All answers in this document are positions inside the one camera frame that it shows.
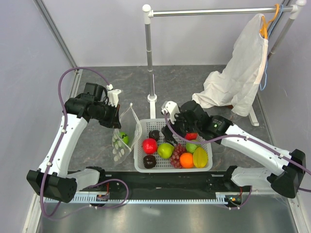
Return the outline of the green watermelon toy ball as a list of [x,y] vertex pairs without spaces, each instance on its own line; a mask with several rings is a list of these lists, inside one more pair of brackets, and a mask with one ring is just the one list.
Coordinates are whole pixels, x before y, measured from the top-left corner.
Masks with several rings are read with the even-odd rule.
[[119,133],[119,137],[126,145],[128,145],[128,143],[129,143],[129,136],[125,132],[120,132]]

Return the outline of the clear zip top bag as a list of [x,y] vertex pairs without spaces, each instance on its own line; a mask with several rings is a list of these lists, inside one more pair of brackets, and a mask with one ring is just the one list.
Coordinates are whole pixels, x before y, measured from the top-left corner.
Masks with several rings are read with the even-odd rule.
[[[120,116],[121,128],[115,129],[112,136],[113,166],[117,166],[133,151],[142,134],[142,127],[137,114],[133,109],[133,103]],[[120,132],[129,136],[129,143],[126,145],[119,137]]]

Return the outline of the green lettuce toy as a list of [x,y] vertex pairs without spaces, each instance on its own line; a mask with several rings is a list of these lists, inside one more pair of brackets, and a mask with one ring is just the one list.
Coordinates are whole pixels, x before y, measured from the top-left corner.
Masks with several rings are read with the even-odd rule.
[[201,146],[200,144],[197,144],[197,142],[197,140],[192,140],[191,143],[187,142],[185,145],[187,152],[193,154],[195,150]]

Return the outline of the dark mangosteen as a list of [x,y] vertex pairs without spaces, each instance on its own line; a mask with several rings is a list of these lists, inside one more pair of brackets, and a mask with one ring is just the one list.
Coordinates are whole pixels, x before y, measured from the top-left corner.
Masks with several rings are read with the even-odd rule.
[[158,141],[160,139],[160,131],[158,130],[150,131],[148,134],[148,137],[150,139],[154,139],[155,141]]
[[146,169],[151,169],[156,166],[156,158],[153,155],[146,155],[143,158],[143,165]]

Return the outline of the light green pear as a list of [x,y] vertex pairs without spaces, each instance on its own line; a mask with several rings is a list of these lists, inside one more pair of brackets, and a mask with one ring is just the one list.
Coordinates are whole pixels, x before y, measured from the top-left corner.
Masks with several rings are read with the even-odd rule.
[[163,159],[169,159],[174,151],[174,146],[169,143],[163,143],[158,146],[157,153]]

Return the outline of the big red apple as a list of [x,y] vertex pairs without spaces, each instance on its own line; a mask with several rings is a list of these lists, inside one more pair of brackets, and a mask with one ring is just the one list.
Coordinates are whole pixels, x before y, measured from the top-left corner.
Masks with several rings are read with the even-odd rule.
[[146,154],[153,154],[157,151],[157,141],[147,138],[142,142],[142,148]]

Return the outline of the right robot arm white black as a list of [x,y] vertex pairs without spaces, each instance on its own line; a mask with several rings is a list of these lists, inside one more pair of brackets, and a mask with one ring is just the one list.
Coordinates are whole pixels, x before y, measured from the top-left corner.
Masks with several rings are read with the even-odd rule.
[[215,142],[263,165],[263,168],[230,166],[222,180],[226,190],[234,191],[239,186],[268,186],[286,198],[296,197],[307,172],[306,156],[301,150],[290,152],[274,147],[223,116],[210,116],[193,100],[182,106],[166,101],[161,112],[166,121],[162,133],[167,142],[174,143],[176,138],[185,140],[186,134],[198,133],[202,144]]

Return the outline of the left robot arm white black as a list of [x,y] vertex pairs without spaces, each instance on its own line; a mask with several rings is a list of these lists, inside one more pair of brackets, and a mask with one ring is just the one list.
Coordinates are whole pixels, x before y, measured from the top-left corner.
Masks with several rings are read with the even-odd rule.
[[87,83],[83,93],[68,99],[54,142],[37,170],[29,170],[26,180],[37,195],[69,203],[77,191],[91,186],[105,189],[104,170],[89,166],[82,171],[68,173],[69,162],[77,141],[90,120],[101,126],[120,129],[119,89]]

